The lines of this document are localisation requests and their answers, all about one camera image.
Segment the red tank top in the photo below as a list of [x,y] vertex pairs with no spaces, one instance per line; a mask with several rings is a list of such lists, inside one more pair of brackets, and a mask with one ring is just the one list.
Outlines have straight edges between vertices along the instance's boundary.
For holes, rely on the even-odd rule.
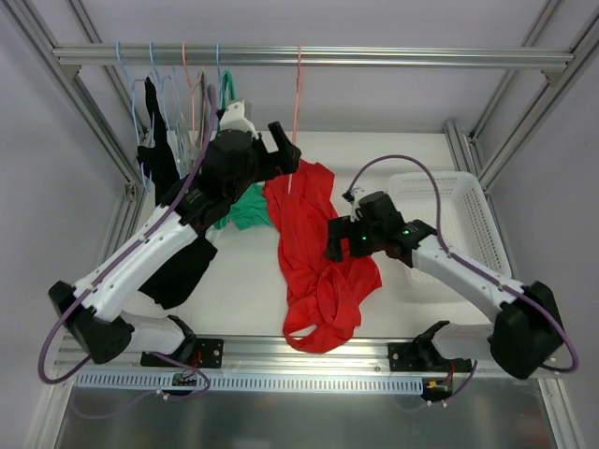
[[296,173],[263,188],[287,285],[283,335],[304,353],[324,354],[351,340],[361,326],[361,303],[382,286],[371,257],[351,257],[346,244],[343,261],[325,256],[329,220],[338,216],[330,201],[334,182],[328,168],[302,160]]

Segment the green tank top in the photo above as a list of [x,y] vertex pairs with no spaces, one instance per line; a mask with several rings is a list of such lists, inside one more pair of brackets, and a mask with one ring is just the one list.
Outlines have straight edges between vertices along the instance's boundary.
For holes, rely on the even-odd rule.
[[[220,85],[220,103],[221,108],[224,109],[236,99],[234,80],[229,70],[223,72]],[[252,184],[239,201],[232,206],[230,212],[217,221],[214,227],[221,230],[229,223],[233,223],[240,231],[258,225],[272,226],[262,184]]]

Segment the pink plastic hanger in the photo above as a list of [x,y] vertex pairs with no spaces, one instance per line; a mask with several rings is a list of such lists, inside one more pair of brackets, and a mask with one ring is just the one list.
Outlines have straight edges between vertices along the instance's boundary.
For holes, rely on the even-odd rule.
[[296,71],[296,93],[294,102],[294,115],[293,115],[293,126],[292,126],[292,143],[297,143],[298,131],[299,131],[299,118],[300,118],[300,105],[302,99],[303,90],[303,66],[302,66],[302,46],[298,45],[298,59],[297,59],[297,71]]

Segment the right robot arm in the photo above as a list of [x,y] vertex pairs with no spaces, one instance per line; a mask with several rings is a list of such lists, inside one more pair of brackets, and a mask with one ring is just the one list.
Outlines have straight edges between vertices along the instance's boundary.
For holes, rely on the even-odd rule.
[[455,359],[490,360],[525,380],[565,342],[546,285],[524,285],[451,250],[438,229],[421,220],[405,221],[384,192],[364,196],[352,214],[328,222],[329,260],[378,252],[433,277],[488,319],[485,325],[468,326],[439,321],[415,337],[409,354],[425,369],[437,371]]

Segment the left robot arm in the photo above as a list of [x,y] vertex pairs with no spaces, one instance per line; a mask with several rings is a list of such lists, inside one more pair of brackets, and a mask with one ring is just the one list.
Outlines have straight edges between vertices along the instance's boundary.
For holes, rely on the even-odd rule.
[[175,254],[195,246],[249,186],[292,174],[301,151],[282,126],[270,123],[277,146],[268,152],[249,128],[222,128],[192,172],[165,194],[146,224],[94,273],[74,284],[57,282],[49,296],[65,326],[96,364],[132,350],[159,353],[172,365],[189,363],[196,336],[180,318],[124,312],[124,305]]

